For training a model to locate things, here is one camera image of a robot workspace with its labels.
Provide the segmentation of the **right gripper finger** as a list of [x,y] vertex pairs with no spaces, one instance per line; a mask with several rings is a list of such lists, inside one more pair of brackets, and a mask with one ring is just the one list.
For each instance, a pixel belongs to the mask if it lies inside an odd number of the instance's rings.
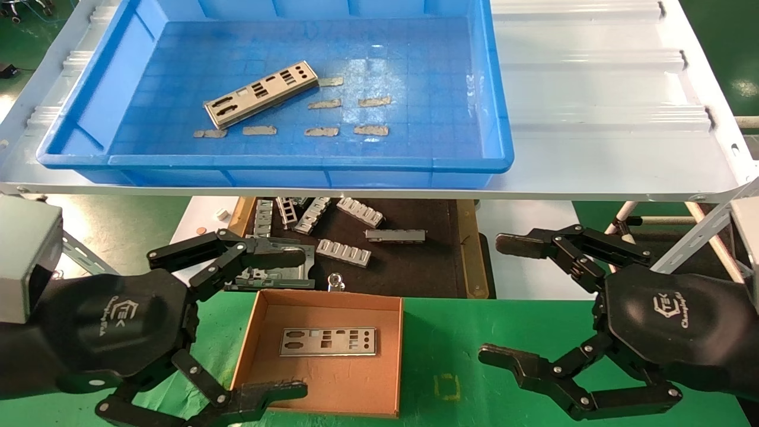
[[605,272],[597,260],[619,269],[631,265],[650,267],[649,252],[609,235],[576,224],[560,230],[533,229],[526,235],[498,234],[496,251],[526,259],[550,259],[586,292],[605,288]]
[[609,334],[597,333],[553,362],[533,352],[490,343],[480,347],[478,359],[509,370],[520,389],[549,397],[575,421],[666,413],[683,399],[678,387],[645,365],[631,368],[643,386],[588,391],[575,381],[603,357],[617,354],[617,347]]

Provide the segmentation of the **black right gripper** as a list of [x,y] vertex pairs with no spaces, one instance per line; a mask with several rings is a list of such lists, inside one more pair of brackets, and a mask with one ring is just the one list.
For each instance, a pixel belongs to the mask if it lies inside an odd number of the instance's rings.
[[757,401],[758,318],[743,284],[634,265],[601,296],[608,356],[629,376]]

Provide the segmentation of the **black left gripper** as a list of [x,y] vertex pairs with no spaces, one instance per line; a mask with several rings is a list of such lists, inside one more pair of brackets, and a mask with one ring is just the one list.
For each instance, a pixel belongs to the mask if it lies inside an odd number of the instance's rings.
[[[198,323],[195,300],[206,302],[247,268],[298,267],[303,252],[220,229],[154,249],[147,260],[149,273],[63,279],[47,287],[36,306],[36,327],[52,357],[56,391],[117,387],[97,406],[97,416],[116,426],[230,426],[260,420],[273,402],[306,397],[303,381],[245,383],[228,391],[187,351]],[[189,279],[190,290],[171,275],[206,262]],[[209,401],[198,414],[183,419],[133,404],[138,391],[176,371]]]

